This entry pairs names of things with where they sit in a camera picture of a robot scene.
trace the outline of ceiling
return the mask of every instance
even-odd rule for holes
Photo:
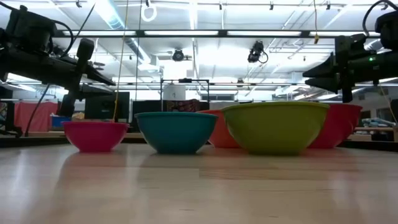
[[[62,21],[71,29],[78,30],[88,15],[94,0],[80,1],[78,8],[75,1],[46,0],[46,1],[3,1],[19,7],[23,4],[37,14]],[[83,30],[109,30],[104,20],[104,12],[100,10],[101,2],[97,5]],[[109,0],[114,4],[114,10],[124,21],[127,1]],[[313,0],[273,0],[274,8],[270,10],[269,1],[260,0],[160,0],[150,1],[151,7],[157,11],[156,17],[150,21],[143,21],[140,16],[141,3],[145,1],[128,1],[127,28],[132,30],[191,30],[191,29],[227,29],[227,30],[361,30],[361,21],[365,12],[375,1],[364,0],[316,0],[317,19]],[[381,10],[383,5],[376,7],[367,20],[369,30],[374,30],[374,23],[380,15],[391,12],[391,8]],[[152,14],[151,9],[144,11],[146,17]],[[0,15],[9,17],[9,11],[0,7]],[[0,21],[0,27],[6,27],[7,20]],[[249,49],[256,40],[264,43],[269,60],[265,65],[248,63]],[[56,38],[55,44],[67,48],[69,39]],[[70,54],[76,54],[79,39],[72,47]],[[150,57],[158,57],[162,68],[171,69],[172,73],[178,67],[193,70],[192,61],[187,63],[172,63],[170,53],[175,49],[182,49],[185,55],[194,56],[198,69],[197,78],[209,79],[211,82],[231,83],[238,78],[244,78],[250,83],[292,83],[303,82],[294,76],[322,63],[334,51],[333,39],[320,39],[314,44],[313,39],[286,38],[140,38],[135,39],[143,51]],[[102,62],[103,73],[109,77],[117,77],[119,64],[122,61],[121,76],[134,77],[138,74],[139,82],[159,82],[162,72],[147,71],[137,68],[135,53],[123,43],[121,38],[98,38],[98,48],[92,61]],[[139,89],[155,90],[159,86],[140,85]],[[121,87],[125,90],[132,86]],[[228,90],[237,90],[236,86],[224,86]],[[278,86],[259,86],[258,91],[275,90]],[[310,93],[314,90],[302,88],[294,90],[294,95]]]

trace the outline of orange bowl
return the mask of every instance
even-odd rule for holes
[[[239,144],[235,139],[229,134],[228,128],[225,125],[224,115],[221,110],[204,110],[198,111],[197,113],[213,114],[218,116],[216,126],[213,133],[210,136],[209,142],[214,145],[214,147],[223,148],[239,148]]]

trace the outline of teal bowl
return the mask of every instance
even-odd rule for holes
[[[210,138],[212,114],[152,112],[136,114],[144,139],[160,154],[195,154]]]

